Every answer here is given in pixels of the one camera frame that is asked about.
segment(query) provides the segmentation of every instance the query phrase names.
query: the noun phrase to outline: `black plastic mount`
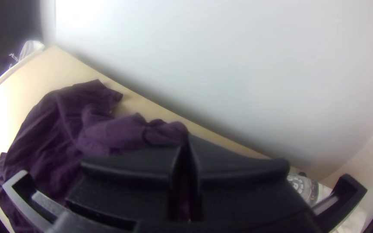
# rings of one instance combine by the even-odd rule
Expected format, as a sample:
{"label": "black plastic mount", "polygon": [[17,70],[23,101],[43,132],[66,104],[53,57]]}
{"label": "black plastic mount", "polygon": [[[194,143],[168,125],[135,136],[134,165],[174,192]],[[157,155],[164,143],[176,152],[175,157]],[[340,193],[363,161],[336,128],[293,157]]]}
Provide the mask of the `black plastic mount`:
{"label": "black plastic mount", "polygon": [[185,148],[148,148],[83,159],[67,207],[20,171],[3,188],[36,228],[49,233],[329,232],[366,189],[343,175],[310,208],[287,182],[286,160],[243,157],[195,136]]}

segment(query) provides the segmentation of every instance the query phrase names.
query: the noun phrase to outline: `purple cloth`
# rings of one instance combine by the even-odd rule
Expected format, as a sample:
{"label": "purple cloth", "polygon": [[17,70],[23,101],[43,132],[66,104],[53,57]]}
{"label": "purple cloth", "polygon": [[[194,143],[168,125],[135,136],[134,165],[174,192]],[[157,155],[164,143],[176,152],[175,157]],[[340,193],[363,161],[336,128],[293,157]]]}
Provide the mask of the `purple cloth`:
{"label": "purple cloth", "polygon": [[187,129],[180,122],[148,123],[138,113],[114,118],[110,112],[122,96],[94,80],[52,91],[33,107],[0,156],[0,206],[15,232],[37,232],[2,189],[18,171],[27,170],[41,192],[63,205],[81,175],[83,156],[186,143]]}

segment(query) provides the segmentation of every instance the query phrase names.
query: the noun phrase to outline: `white wall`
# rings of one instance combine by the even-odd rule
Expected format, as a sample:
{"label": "white wall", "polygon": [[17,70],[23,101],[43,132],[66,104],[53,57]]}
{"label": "white wall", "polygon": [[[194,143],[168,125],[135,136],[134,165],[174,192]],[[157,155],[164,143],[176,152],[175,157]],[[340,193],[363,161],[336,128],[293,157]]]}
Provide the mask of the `white wall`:
{"label": "white wall", "polygon": [[373,1],[61,0],[56,37],[319,180],[373,135]]}
{"label": "white wall", "polygon": [[56,0],[40,0],[41,31],[46,47],[56,42]]}

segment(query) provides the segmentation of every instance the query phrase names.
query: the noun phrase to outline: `beige desk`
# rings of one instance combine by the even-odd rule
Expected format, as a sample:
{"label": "beige desk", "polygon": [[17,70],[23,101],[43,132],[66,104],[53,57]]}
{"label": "beige desk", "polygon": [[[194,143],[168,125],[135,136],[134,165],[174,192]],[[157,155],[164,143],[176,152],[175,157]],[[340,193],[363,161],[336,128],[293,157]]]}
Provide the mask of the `beige desk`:
{"label": "beige desk", "polygon": [[[194,135],[242,155],[267,158],[149,101],[57,47],[48,48],[25,62],[12,74],[0,78],[0,153],[8,150],[26,115],[46,93],[75,83],[99,79],[107,87],[124,94],[117,114],[138,112],[147,120],[160,118],[167,122],[181,121]],[[0,219],[13,232],[1,208]]]}

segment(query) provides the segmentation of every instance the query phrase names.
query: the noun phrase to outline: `purple shirt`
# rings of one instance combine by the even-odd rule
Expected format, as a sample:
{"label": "purple shirt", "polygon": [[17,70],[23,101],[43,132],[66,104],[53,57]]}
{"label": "purple shirt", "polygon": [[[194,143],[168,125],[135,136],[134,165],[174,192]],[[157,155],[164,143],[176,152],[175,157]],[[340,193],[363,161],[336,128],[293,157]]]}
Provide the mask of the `purple shirt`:
{"label": "purple shirt", "polygon": [[42,193],[63,205],[81,176],[82,157],[187,142],[180,122],[148,123],[138,113],[114,118],[110,112],[122,96],[94,80],[52,91],[33,107],[8,152],[0,155],[0,206],[15,232],[38,232],[2,189],[18,171],[28,171]]}

